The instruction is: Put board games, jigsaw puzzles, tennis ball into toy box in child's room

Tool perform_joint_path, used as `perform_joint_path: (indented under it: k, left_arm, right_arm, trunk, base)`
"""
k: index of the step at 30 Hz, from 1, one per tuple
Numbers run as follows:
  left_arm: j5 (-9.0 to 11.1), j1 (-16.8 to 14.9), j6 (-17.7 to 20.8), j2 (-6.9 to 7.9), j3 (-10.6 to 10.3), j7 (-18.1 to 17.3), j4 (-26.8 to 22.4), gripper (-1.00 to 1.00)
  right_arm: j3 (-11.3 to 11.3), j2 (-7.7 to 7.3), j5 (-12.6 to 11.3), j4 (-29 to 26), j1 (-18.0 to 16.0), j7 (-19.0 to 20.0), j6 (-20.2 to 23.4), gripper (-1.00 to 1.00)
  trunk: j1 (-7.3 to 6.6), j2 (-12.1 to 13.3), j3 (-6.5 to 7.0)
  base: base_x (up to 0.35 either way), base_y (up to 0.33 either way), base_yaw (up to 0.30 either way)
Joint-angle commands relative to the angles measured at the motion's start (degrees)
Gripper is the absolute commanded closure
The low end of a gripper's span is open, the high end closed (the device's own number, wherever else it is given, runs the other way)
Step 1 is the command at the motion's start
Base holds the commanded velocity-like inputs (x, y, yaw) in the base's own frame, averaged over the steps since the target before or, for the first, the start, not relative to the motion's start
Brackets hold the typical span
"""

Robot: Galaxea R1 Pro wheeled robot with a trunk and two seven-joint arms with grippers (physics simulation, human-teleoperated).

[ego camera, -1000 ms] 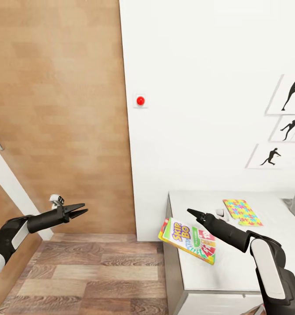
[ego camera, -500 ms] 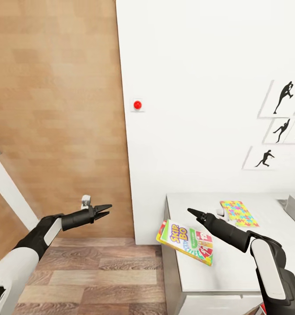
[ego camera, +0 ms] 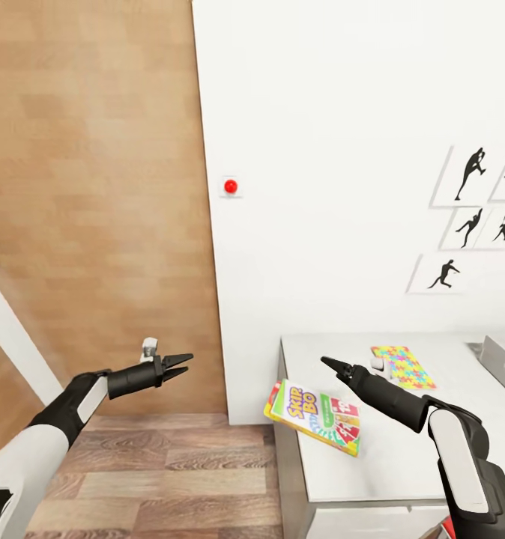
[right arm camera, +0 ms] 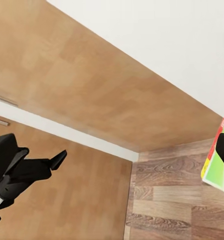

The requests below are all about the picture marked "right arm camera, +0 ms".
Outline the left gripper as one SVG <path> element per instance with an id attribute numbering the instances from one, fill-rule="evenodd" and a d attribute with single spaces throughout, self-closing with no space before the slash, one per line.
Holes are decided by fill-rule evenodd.
<path id="1" fill-rule="evenodd" d="M 17 152 L 13 161 L 3 175 L 3 185 L 9 193 L 19 195 L 37 180 L 46 180 L 52 176 L 51 170 L 57 170 L 64 159 L 67 151 L 63 150 L 52 159 L 28 161 L 27 150 Z M 28 164 L 27 163 L 35 163 Z"/>

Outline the board game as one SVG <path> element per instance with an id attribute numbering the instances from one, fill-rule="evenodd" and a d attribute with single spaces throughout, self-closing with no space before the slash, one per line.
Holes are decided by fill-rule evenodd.
<path id="1" fill-rule="evenodd" d="M 217 140 L 220 133 L 224 133 L 224 118 L 201 171 L 201 177 L 204 182 L 224 191 L 224 162 L 216 152 Z"/>

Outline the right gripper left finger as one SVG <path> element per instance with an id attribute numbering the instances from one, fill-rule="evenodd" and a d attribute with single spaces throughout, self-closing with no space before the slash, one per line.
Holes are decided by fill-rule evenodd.
<path id="1" fill-rule="evenodd" d="M 0 136 L 0 180 L 18 152 L 14 133 Z"/>

